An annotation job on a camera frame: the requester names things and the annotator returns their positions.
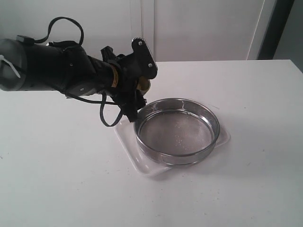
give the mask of white table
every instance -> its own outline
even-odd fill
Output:
[[[102,125],[98,105],[0,92],[1,227],[303,226],[303,74],[290,61],[158,67],[148,102],[201,102],[231,141],[150,179]]]

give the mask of clear plastic tray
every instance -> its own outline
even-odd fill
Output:
[[[141,151],[137,144],[136,135],[134,133],[134,124],[130,123],[127,119],[120,121],[116,125],[115,132],[134,168],[140,174],[144,176],[156,176],[172,168],[152,161]],[[220,135],[214,149],[228,142],[229,139],[229,132],[220,122]]]

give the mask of robotic arm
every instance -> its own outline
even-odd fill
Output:
[[[40,45],[48,39],[53,24],[66,19],[79,27],[79,43],[63,41]],[[84,32],[81,25],[68,17],[53,19],[45,38],[35,40],[18,35],[16,40],[0,40],[0,89],[5,91],[57,90],[68,98],[75,98],[100,106],[100,118],[108,126],[116,125],[122,115],[130,122],[137,119],[137,111],[146,105],[143,95],[150,87],[150,79],[157,75],[157,66],[141,38],[132,41],[133,53],[116,56],[109,46],[101,50],[103,61],[88,56],[82,48]],[[102,101],[81,96],[101,94]],[[111,96],[114,102],[107,102]],[[105,104],[121,109],[111,125],[103,117]]]

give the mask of metal bowl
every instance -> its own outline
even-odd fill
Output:
[[[205,106],[188,99],[166,98],[141,109],[134,131],[148,157],[180,166],[200,162],[212,152],[220,125]]]

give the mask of stainless steel bowl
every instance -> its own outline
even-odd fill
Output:
[[[205,106],[188,99],[166,98],[146,105],[138,113],[134,131],[148,157],[180,166],[202,161],[212,152],[220,125]]]

